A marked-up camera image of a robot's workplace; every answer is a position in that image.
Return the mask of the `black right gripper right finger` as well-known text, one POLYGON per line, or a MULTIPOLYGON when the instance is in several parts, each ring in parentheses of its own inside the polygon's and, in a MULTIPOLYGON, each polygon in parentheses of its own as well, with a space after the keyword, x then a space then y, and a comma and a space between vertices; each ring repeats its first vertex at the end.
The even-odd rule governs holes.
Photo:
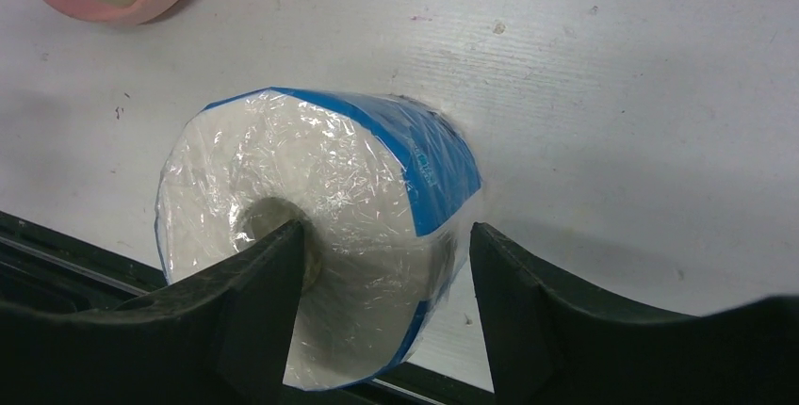
POLYGON ((794 404, 798 299, 688 316, 619 296, 489 224, 470 265, 499 404, 794 404))

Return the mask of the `blue roll front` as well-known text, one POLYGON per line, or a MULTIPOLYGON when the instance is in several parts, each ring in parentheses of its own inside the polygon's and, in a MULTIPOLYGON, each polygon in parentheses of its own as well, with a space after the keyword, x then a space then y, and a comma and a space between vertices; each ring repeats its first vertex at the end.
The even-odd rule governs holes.
POLYGON ((155 237, 176 283, 301 219, 307 268, 284 382, 322 391, 411 356, 481 210, 474 155, 433 108, 270 87, 185 125, 161 171, 155 237))

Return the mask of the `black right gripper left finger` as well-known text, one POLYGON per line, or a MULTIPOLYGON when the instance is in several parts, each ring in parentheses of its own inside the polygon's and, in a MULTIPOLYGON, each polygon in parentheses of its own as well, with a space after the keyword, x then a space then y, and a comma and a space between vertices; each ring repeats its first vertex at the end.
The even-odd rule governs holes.
POLYGON ((149 294, 95 307, 1 261, 5 404, 276 404, 304 273, 296 221, 149 294))

